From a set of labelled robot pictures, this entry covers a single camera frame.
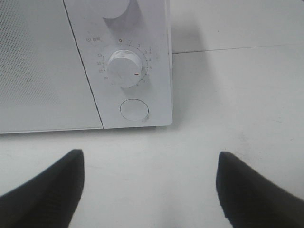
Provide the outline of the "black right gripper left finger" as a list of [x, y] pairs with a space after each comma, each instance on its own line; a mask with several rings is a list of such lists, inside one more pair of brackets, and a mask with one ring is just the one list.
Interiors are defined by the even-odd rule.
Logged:
[[84, 154], [72, 150], [0, 197], [2, 228], [67, 228], [81, 199]]

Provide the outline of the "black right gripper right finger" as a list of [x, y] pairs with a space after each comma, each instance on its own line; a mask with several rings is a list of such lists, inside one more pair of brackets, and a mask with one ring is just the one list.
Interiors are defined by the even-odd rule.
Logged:
[[230, 152], [219, 154], [216, 190], [225, 218], [234, 228], [304, 226], [304, 201]]

